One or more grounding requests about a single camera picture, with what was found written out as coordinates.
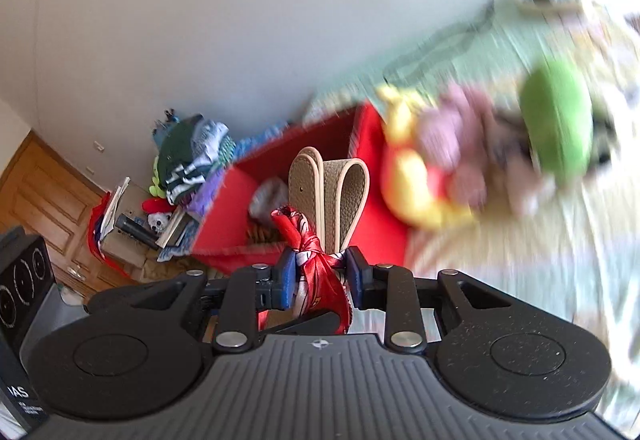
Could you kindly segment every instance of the logo on robot base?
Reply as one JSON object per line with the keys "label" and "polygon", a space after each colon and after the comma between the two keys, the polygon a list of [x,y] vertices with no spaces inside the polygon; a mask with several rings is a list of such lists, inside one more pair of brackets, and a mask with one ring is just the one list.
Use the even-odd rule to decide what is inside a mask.
{"label": "logo on robot base", "polygon": [[331,343],[326,339],[316,339],[311,343],[311,346],[316,347],[318,350],[322,350],[323,348],[326,348],[327,346],[329,346],[329,344]]}
{"label": "logo on robot base", "polygon": [[11,393],[14,397],[18,398],[18,397],[22,397],[22,398],[29,398],[29,393],[27,393],[25,391],[25,389],[21,386],[9,386],[9,393]]}

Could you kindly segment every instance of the black cable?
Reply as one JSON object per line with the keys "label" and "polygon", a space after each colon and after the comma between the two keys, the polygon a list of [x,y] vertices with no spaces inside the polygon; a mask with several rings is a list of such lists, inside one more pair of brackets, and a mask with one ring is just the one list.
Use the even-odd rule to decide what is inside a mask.
{"label": "black cable", "polygon": [[[435,32],[423,45],[419,45],[404,56],[394,59],[384,69],[382,76],[386,83],[395,86],[411,87],[417,84],[427,72],[442,61],[449,59],[453,53],[464,54],[475,40],[478,34],[485,32],[493,26],[495,13],[495,0],[487,0],[489,5],[484,11],[482,19],[476,24],[453,24],[445,29]],[[455,45],[437,51],[438,47],[454,36],[462,36],[462,40]],[[418,64],[412,72],[401,78],[398,70],[412,63]]]}

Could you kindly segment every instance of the green ball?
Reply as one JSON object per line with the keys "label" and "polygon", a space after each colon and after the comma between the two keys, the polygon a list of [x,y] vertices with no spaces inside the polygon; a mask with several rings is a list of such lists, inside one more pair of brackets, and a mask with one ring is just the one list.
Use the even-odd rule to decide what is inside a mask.
{"label": "green ball", "polygon": [[537,66],[520,90],[520,110],[542,171],[559,181],[584,175],[593,116],[591,96],[577,67],[565,60]]}

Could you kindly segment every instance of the red storage box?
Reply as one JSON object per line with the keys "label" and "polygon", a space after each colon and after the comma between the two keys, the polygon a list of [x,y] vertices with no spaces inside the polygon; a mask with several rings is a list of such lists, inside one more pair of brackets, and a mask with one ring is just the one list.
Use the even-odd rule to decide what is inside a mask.
{"label": "red storage box", "polygon": [[380,116],[369,103],[308,127],[291,128],[232,165],[200,225],[191,255],[225,274],[252,263],[275,263],[284,242],[246,244],[249,203],[266,179],[279,176],[287,181],[291,162],[305,146],[318,149],[324,160],[358,157],[367,164],[369,197],[351,245],[359,246],[369,263],[402,265],[408,228],[382,200],[380,168],[385,139]]}

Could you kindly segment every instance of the white wall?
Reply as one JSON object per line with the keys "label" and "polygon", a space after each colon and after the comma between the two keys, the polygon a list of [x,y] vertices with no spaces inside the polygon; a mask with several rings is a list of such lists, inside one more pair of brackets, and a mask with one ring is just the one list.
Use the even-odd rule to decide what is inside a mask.
{"label": "white wall", "polygon": [[31,127],[0,99],[0,175]]}
{"label": "white wall", "polygon": [[0,0],[0,95],[99,185],[146,185],[166,107],[249,135],[299,113],[319,82],[485,2]]}

